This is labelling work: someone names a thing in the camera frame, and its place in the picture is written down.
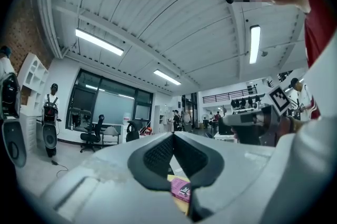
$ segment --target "white shelf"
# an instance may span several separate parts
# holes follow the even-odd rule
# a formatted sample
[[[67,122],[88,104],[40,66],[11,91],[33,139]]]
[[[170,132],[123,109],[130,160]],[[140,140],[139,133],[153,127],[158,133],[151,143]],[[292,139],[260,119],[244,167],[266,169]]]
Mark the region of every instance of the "white shelf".
[[[46,85],[49,72],[43,66],[38,57],[28,53],[22,68],[17,76],[20,88],[23,86],[31,89],[31,95],[24,107],[26,115],[37,115],[40,113],[40,102]]]

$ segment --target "small box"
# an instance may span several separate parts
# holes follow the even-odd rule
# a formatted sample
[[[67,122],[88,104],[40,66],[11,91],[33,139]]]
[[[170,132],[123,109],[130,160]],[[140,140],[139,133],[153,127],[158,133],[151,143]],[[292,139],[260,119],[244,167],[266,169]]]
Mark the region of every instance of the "small box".
[[[171,181],[171,193],[180,200],[190,202],[191,183],[180,178],[174,178]]]

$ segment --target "window frame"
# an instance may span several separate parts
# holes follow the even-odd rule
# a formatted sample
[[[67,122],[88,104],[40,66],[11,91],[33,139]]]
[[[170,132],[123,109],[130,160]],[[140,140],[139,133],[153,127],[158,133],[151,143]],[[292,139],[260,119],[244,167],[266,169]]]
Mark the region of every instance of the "window frame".
[[[85,91],[89,91],[89,92],[93,92],[94,91],[93,89],[89,89],[89,88],[86,88],[86,87],[78,85],[78,80],[80,79],[80,76],[81,76],[82,73],[86,73],[88,75],[96,76],[97,78],[100,79],[100,82],[99,82],[99,84],[97,86],[97,89],[95,91],[95,96],[94,96],[92,107],[91,107],[91,111],[90,111],[90,126],[92,126],[92,122],[94,121],[92,117],[94,115],[94,110],[95,110],[95,105],[96,105],[96,100],[97,100],[98,92],[100,90],[100,86],[101,86],[103,80],[107,80],[109,82],[113,82],[113,83],[116,83],[116,84],[119,84],[119,85],[122,85],[122,86],[125,86],[125,87],[133,89],[135,91],[135,94],[134,94],[134,96],[131,96],[131,97],[134,98],[134,105],[133,105],[133,111],[132,111],[132,120],[136,120],[135,119],[136,108],[137,108],[137,105],[141,105],[141,106],[147,106],[147,107],[150,108],[149,119],[148,120],[137,119],[137,120],[142,121],[142,122],[146,121],[147,124],[151,121],[152,103],[153,103],[153,93],[152,92],[148,92],[148,91],[145,91],[145,90],[142,90],[142,89],[139,89],[139,88],[135,88],[135,87],[132,87],[132,86],[120,83],[118,81],[106,78],[106,77],[104,77],[102,75],[98,75],[98,74],[95,74],[95,73],[88,72],[87,70],[80,69],[80,71],[77,74],[75,83],[73,84],[73,88],[72,88],[72,92],[71,92],[70,98],[68,100],[66,122],[65,122],[65,128],[66,129],[71,129],[71,124],[70,124],[69,120],[70,120],[70,115],[71,115],[71,112],[72,112],[72,107],[71,106],[72,106],[72,100],[73,100],[73,97],[74,97],[75,89],[79,88],[79,89],[82,89],[82,90],[85,90]],[[151,103],[144,103],[144,102],[138,101],[137,97],[138,97],[138,92],[139,91],[142,91],[144,93],[150,94],[150,102]]]

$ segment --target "black office chair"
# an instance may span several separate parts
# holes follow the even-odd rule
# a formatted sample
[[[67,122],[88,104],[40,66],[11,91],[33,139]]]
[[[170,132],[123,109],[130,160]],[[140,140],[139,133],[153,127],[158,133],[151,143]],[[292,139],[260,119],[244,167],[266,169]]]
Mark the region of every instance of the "black office chair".
[[[128,121],[127,134],[125,140],[127,142],[139,139],[139,130],[143,127],[138,120]]]
[[[100,115],[98,120],[98,123],[95,125],[95,134],[92,133],[92,131],[88,131],[87,133],[82,133],[81,134],[81,139],[86,141],[86,144],[83,146],[84,148],[81,149],[81,153],[83,152],[84,149],[90,148],[91,150],[94,150],[94,143],[101,141],[101,128],[104,120],[104,115]]]

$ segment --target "fluorescent light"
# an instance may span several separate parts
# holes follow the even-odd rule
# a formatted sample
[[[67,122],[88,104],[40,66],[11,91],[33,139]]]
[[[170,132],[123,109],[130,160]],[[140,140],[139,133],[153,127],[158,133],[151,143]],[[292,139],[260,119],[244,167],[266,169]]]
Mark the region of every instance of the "fluorescent light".
[[[256,63],[257,54],[259,53],[260,36],[261,36],[261,27],[257,25],[252,26],[251,27],[251,56],[249,59],[249,64]]]
[[[124,98],[129,98],[129,99],[134,99],[134,97],[130,97],[130,96],[122,95],[122,94],[118,94],[118,96],[121,96],[121,97],[124,97]]]
[[[85,33],[83,31],[81,31],[80,29],[76,29],[75,30],[75,34],[77,37],[79,38],[82,38],[82,39],[85,39],[87,40],[88,42],[91,42],[95,45],[98,45],[100,46],[101,48],[104,48],[106,50],[109,50],[119,56],[122,55],[122,53],[124,52],[122,49],[112,45],[112,44],[109,44],[101,39],[98,39],[97,37],[93,36],[93,35],[90,35],[88,33]]]
[[[174,83],[175,85],[181,85],[180,82],[178,82],[177,80],[174,80],[173,78],[171,78],[170,76],[168,76],[168,75],[162,73],[162,72],[159,71],[159,70],[156,70],[156,71],[154,72],[154,74],[159,75],[160,77],[163,77],[164,79],[166,79],[166,80],[168,80],[168,81]]]
[[[96,87],[93,87],[93,86],[91,86],[91,85],[85,85],[85,87],[87,87],[87,88],[91,88],[91,89],[94,89],[94,90],[97,90],[97,88],[96,88]]]

